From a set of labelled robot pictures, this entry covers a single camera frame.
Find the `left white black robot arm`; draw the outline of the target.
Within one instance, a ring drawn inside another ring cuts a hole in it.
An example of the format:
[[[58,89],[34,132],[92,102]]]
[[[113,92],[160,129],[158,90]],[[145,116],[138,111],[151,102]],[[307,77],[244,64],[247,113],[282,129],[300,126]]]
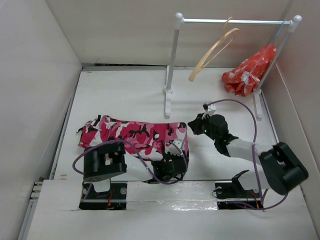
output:
[[[142,166],[126,164],[125,141],[113,140],[109,144],[91,147],[83,153],[83,181],[93,185],[95,194],[107,198],[111,194],[111,185],[105,181],[128,173],[146,184],[172,185],[183,179],[188,170],[188,161],[184,152],[184,141],[169,141],[163,160],[150,163],[142,159],[142,154],[134,152]]]

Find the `beige wooden hanger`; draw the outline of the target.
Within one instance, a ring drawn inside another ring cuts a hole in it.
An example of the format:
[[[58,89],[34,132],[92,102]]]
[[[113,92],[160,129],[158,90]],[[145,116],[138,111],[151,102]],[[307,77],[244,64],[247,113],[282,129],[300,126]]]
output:
[[[229,17],[223,25],[223,34],[219,40],[217,40],[211,48],[203,55],[199,60],[197,65],[192,70],[191,74],[188,77],[190,82],[194,82],[197,75],[208,65],[210,64],[225,48],[227,48],[239,35],[241,30],[237,27],[234,27],[227,31],[227,24],[231,21],[233,17]]]

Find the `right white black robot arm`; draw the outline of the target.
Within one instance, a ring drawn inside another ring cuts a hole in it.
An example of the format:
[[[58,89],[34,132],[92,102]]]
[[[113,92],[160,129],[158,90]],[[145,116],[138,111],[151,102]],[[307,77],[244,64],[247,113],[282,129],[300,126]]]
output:
[[[292,149],[284,142],[267,146],[245,141],[229,133],[228,123],[220,114],[199,113],[188,126],[195,135],[206,135],[216,150],[227,157],[255,162],[263,171],[260,183],[279,195],[286,195],[309,178],[309,172]]]

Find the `pink camouflage trousers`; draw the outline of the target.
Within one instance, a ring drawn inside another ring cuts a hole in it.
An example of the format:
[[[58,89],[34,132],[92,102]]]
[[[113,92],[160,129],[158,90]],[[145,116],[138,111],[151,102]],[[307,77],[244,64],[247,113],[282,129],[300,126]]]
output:
[[[98,115],[85,123],[78,131],[81,133],[78,146],[87,149],[106,141],[125,140],[131,143],[146,162],[169,161],[179,156],[179,151],[171,145],[176,143],[189,162],[189,146],[185,122],[150,123],[127,121]]]

